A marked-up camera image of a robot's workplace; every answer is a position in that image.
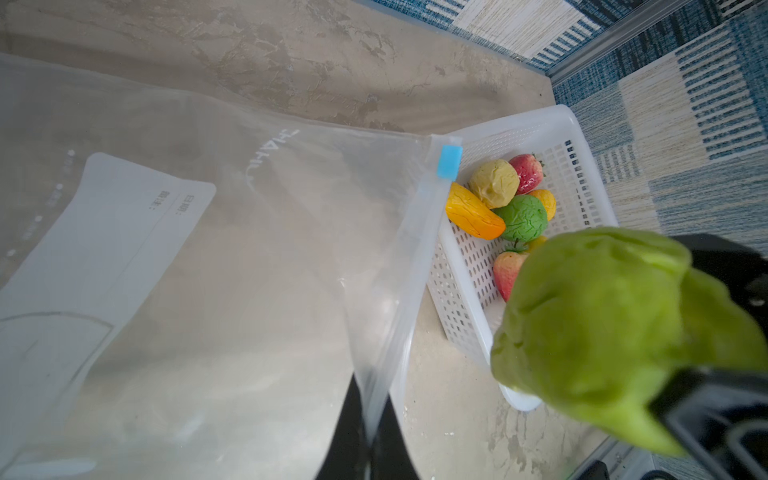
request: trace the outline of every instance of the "fake fruit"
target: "fake fruit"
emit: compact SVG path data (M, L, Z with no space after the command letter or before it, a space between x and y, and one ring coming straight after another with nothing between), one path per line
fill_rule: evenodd
M502 238L513 247L530 242L547 228L547 211L538 198L518 195L509 205L493 210L506 225Z
M515 168L520 177L517 195L525 195L538 187L541 180L544 179L544 171L541 169L541 164L533 154L518 155L511 159L509 164Z
M526 250L526 252L527 253L533 253L534 250L539 248L541 245L544 245L544 242L546 242L547 240L549 240L549 239L547 237L545 237L544 235L541 235L539 237L534 238L533 240L528 242L528 249Z
M454 182L445 204L448 219L473 237L493 240L501 236L507 226L490 211L471 191Z
M594 228L528 255L495 334L501 383L641 448L684 453L647 406L688 366L768 371L755 320L656 233Z
M512 287L515 286L515 280L526 258L526 253L504 252L496 257L493 263L493 279L505 302L509 300Z
M554 218L555 212L558 211L558 201L554 199L554 195L549 190L533 190L532 192L528 192L526 195L530 195L532 197L536 197L541 201L541 204L544 205L544 209L547 211L547 221L550 221Z
M486 162L472 174L469 190L488 208L505 207L520 185L515 169L504 160Z

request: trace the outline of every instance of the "yellow lemon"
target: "yellow lemon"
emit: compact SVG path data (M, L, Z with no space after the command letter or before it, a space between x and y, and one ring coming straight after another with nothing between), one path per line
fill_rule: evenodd
M530 252L536 250L541 245L543 245L544 242L546 242L547 240L549 240L549 239L547 237L545 237L544 235L541 235L540 237L534 238L533 240L528 242L528 249L525 252L526 253L530 253Z
M558 209L558 201L554 199L554 195L549 190L533 190L526 195L538 198L544 209L547 211L547 222L554 218L554 212Z

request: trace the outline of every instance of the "ziplock bag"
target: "ziplock bag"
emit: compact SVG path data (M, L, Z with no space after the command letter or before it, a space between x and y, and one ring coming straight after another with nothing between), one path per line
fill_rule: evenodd
M337 321L376 430L458 139L8 55L0 78L0 478L312 475L270 462L319 467L291 409L323 386L290 378Z

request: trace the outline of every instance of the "strawberry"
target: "strawberry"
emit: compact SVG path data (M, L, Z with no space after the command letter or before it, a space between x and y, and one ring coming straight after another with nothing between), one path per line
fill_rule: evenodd
M544 178L541 164L533 154L523 154L511 159L509 164L515 168L520 177L520 186L517 195L525 195L535 189Z

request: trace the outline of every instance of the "blue patterned wallpaper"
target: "blue patterned wallpaper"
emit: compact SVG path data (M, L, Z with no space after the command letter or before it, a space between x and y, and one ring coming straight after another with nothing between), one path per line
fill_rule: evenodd
M622 225L768 254L768 2L693 0L554 94Z
M370 0L547 71L645 0Z

